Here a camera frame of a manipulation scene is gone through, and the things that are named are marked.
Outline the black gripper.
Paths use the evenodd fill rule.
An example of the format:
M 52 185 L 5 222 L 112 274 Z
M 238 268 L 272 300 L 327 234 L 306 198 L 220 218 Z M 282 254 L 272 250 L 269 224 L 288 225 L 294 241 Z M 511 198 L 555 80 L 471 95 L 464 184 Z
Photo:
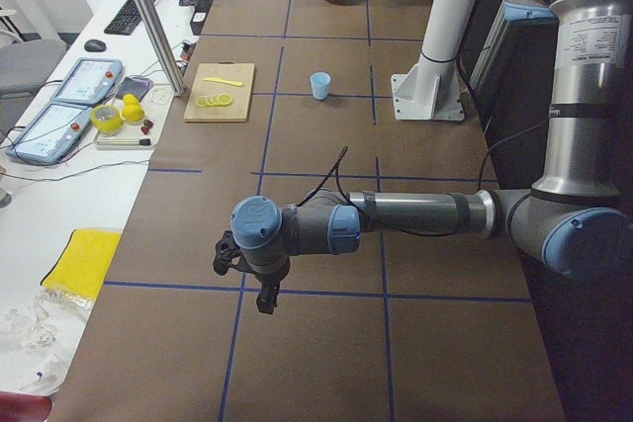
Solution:
M 258 311 L 273 314 L 277 307 L 281 282 L 291 269 L 290 257 L 285 254 L 266 256 L 243 250 L 234 241 L 230 230 L 226 230 L 216 243 L 215 252 L 214 271 L 220 276 L 224 276 L 230 269 L 253 275 L 261 284 L 256 298 Z

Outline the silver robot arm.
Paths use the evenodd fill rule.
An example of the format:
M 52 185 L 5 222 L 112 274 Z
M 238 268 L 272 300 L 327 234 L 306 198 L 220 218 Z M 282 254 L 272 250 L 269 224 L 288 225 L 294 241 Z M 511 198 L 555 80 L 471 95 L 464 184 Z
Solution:
M 364 233 L 428 238 L 506 235 L 521 251 L 575 280 L 612 273 L 632 254 L 632 221 L 618 209 L 611 157 L 618 88 L 625 79 L 632 0 L 505 0 L 511 20 L 558 20 L 542 176 L 527 190 L 463 194 L 346 193 L 317 187 L 285 207 L 239 202 L 216 244 L 213 267 L 261 285 L 272 313 L 295 256 L 356 251 Z

